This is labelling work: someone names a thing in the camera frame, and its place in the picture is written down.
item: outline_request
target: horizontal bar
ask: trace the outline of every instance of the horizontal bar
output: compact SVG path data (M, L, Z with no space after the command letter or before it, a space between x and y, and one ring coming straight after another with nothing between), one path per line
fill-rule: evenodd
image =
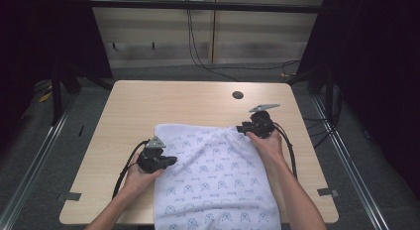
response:
M82 6L94 8L133 8L133 9L181 9L181 10L220 10L255 11L318 14L333 9L322 6L246 4L199 1L147 1L147 0L25 0L31 5L41 6Z

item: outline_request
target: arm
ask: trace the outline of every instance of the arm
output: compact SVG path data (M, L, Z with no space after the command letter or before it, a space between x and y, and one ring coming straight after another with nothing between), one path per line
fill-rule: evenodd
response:
M135 154L130 165L136 162L139 154ZM113 229L115 223L123 213L124 209L136 197L145 191L148 185L158 176L163 170L158 170L154 173L144 173L141 171L139 165L132 165L127 171L126 181L124 186L118 194L109 202L104 210L91 222L85 229Z
M277 131L266 139L247 132L254 142L267 169L274 169L279 176L279 184L284 204L293 230L327 229L318 208L302 188L288 167L282 152L281 137Z

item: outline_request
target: person's right arm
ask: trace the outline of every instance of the person's right arm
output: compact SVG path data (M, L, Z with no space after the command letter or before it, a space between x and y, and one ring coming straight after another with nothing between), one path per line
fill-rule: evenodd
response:
M327 229L318 208L284 159L280 134L274 131L266 139L260 139L251 132L247 132L247 136L256 145L265 167L275 169L278 174L291 229Z

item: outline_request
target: forearm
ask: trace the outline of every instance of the forearm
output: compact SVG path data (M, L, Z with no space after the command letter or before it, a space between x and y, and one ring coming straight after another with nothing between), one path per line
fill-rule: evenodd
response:
M135 199L135 195L125 189L120 192L109 202L104 210L90 223L85 229L113 229L124 209Z
M273 160L273 164L279 176L291 229L326 229L318 208L294 177L285 160Z

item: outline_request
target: towel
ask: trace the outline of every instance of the towel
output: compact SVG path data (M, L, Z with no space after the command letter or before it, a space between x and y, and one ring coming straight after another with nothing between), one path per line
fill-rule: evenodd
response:
M157 230L281 228L263 162L235 127L160 124L155 134L178 158L155 181Z

